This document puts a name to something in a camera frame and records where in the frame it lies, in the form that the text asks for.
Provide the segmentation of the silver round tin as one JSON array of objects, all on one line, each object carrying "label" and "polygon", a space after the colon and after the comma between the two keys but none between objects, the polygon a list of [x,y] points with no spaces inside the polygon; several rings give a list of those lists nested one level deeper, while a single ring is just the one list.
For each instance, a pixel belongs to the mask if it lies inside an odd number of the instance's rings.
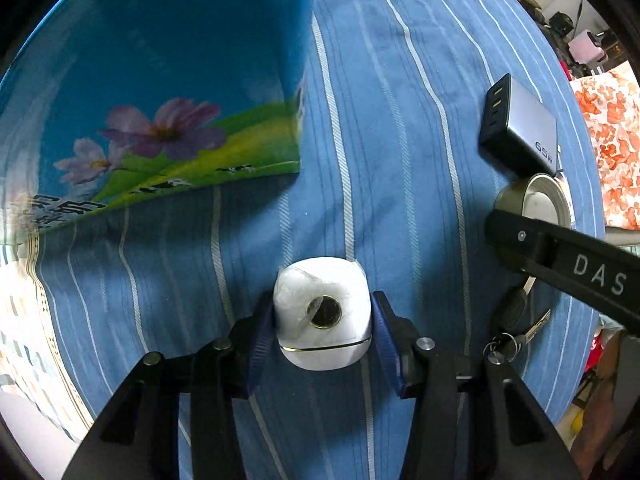
[{"label": "silver round tin", "polygon": [[574,214],[562,186],[548,174],[509,184],[498,194],[495,209],[573,229]]}]

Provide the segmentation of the grey black USB charger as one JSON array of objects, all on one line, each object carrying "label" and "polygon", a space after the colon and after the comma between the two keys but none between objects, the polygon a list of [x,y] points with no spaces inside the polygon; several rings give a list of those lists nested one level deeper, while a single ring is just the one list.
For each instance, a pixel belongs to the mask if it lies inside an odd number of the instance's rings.
[{"label": "grey black USB charger", "polygon": [[511,74],[486,93],[480,147],[521,179],[558,171],[556,119]]}]

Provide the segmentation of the white rounded perfume bottle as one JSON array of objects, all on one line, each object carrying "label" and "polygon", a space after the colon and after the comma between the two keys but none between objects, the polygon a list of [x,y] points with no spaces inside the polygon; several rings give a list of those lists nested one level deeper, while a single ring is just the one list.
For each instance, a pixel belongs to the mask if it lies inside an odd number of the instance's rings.
[{"label": "white rounded perfume bottle", "polygon": [[311,372],[355,364],[372,340],[369,285],[356,261],[317,257],[281,269],[273,287],[278,345]]}]

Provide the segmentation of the key bunch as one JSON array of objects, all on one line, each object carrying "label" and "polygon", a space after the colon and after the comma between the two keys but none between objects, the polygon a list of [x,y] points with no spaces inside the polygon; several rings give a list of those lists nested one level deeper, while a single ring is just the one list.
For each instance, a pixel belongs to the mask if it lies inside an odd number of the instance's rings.
[{"label": "key bunch", "polygon": [[536,278],[530,276],[521,285],[508,289],[490,319],[490,336],[483,349],[484,356],[500,354],[506,362],[513,362],[551,318],[548,308],[535,316],[532,291]]}]

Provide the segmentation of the orange white floral cloth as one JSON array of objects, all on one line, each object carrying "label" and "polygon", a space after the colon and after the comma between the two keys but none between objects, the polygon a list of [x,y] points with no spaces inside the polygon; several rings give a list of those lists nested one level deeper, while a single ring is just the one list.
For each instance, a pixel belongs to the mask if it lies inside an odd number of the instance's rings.
[{"label": "orange white floral cloth", "polygon": [[628,62],[570,83],[598,167],[605,224],[639,229],[639,83]]}]

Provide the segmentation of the pink small box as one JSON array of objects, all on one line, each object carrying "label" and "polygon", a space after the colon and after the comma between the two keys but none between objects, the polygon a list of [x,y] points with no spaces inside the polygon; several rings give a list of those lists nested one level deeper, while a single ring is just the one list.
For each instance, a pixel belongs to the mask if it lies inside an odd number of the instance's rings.
[{"label": "pink small box", "polygon": [[578,64],[597,64],[606,59],[606,52],[590,30],[585,29],[568,43],[568,50]]}]

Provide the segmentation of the blue striped tablecloth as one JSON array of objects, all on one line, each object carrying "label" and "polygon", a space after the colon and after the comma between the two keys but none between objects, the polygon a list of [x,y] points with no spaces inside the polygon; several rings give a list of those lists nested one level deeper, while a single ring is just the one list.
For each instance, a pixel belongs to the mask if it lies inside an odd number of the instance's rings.
[{"label": "blue striped tablecloth", "polygon": [[515,0],[316,0],[303,168],[157,198],[45,235],[62,361],[96,415],[145,352],[183,356],[247,315],[279,269],[354,259],[398,314],[476,356],[516,276],[483,223],[508,177],[480,156],[484,97],[513,76],[555,116],[577,226],[604,231],[589,136]]}]

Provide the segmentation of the blue milk carton box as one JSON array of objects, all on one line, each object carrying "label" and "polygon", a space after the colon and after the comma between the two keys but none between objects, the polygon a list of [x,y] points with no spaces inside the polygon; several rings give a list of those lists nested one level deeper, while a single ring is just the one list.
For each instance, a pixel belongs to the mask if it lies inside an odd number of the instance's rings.
[{"label": "blue milk carton box", "polygon": [[60,0],[1,81],[1,240],[300,166],[312,0]]}]

